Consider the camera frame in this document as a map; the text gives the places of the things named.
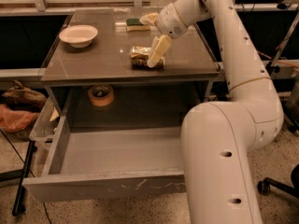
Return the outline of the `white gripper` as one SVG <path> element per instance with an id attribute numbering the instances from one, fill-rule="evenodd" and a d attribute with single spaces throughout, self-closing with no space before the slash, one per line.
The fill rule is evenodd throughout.
<path id="1" fill-rule="evenodd" d="M 164 7 L 159 14 L 150 13 L 142 16 L 139 21 L 143 25 L 156 25 L 162 34 L 160 37 L 155 37 L 152 42 L 148 59 L 149 68 L 153 68 L 170 49 L 172 39 L 179 38 L 188 29 L 179 16 L 174 3 Z"/>

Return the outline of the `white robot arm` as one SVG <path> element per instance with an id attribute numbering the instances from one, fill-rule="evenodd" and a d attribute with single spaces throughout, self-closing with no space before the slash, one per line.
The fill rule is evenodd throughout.
<path id="1" fill-rule="evenodd" d="M 235 0 L 177 0 L 141 17 L 156 27 L 149 65 L 198 21 L 212 19 L 228 102 L 192 108 L 180 143 L 192 224 L 263 224 L 249 169 L 250 151 L 278 135 L 284 120 L 274 84 L 235 10 Z"/>

